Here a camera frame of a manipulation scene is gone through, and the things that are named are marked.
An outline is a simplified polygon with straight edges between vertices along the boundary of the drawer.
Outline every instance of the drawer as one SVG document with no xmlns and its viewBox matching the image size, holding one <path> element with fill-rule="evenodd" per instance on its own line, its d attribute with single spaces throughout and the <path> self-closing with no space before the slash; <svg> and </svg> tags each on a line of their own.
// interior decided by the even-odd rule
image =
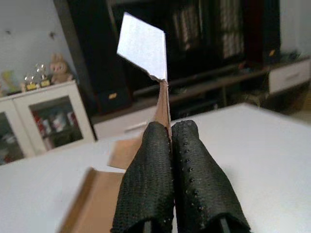
<svg viewBox="0 0 311 233">
<path fill-rule="evenodd" d="M 308 80 L 310 80 L 310 60 L 272 70 L 269 75 L 269 91 L 273 94 Z"/>
<path fill-rule="evenodd" d="M 94 125 L 98 140 L 120 134 L 142 131 L 156 113 L 156 106 Z"/>
</svg>

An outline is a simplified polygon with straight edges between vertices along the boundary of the white tabletop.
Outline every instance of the white tabletop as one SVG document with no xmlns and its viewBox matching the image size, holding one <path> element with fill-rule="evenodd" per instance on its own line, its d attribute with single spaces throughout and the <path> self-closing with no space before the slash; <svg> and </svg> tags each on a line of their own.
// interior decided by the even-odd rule
<svg viewBox="0 0 311 233">
<path fill-rule="evenodd" d="M 310 126 L 248 105 L 190 118 L 252 232 L 311 232 Z M 56 232 L 90 166 L 123 172 L 106 166 L 118 138 L 0 166 L 0 232 Z"/>
</svg>

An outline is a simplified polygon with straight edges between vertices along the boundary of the tv stand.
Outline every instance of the tv stand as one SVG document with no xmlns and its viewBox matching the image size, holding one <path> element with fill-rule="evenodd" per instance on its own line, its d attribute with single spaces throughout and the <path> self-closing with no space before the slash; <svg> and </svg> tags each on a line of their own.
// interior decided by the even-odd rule
<svg viewBox="0 0 311 233">
<path fill-rule="evenodd" d="M 171 117 L 179 119 L 241 102 L 286 113 L 289 106 L 299 105 L 298 96 L 306 94 L 309 86 L 309 57 L 264 68 L 231 65 L 171 83 Z M 157 96 L 144 97 L 141 92 L 134 97 L 130 108 L 91 119 L 95 131 L 107 132 L 99 138 L 145 127 L 155 112 Z"/>
</svg>

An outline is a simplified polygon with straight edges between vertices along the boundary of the black textured glove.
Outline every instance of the black textured glove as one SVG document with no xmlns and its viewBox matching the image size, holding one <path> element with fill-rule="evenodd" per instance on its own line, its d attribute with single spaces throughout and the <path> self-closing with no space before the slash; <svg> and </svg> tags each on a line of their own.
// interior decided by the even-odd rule
<svg viewBox="0 0 311 233">
<path fill-rule="evenodd" d="M 230 181 L 199 139 L 194 121 L 172 127 L 176 215 L 179 233 L 248 232 Z"/>
<path fill-rule="evenodd" d="M 145 222 L 151 222 L 152 232 L 172 231 L 174 195 L 170 153 L 166 129 L 151 122 L 122 180 L 112 233 L 140 233 Z"/>
</svg>

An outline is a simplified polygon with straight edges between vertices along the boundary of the plush toy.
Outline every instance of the plush toy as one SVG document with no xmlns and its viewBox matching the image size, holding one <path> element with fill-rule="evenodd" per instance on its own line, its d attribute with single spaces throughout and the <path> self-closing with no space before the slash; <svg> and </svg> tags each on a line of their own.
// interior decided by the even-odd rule
<svg viewBox="0 0 311 233">
<path fill-rule="evenodd" d="M 63 83 L 72 80 L 73 75 L 68 73 L 67 62 L 61 54 L 53 54 L 50 69 L 53 73 L 51 82 L 53 84 Z"/>
</svg>

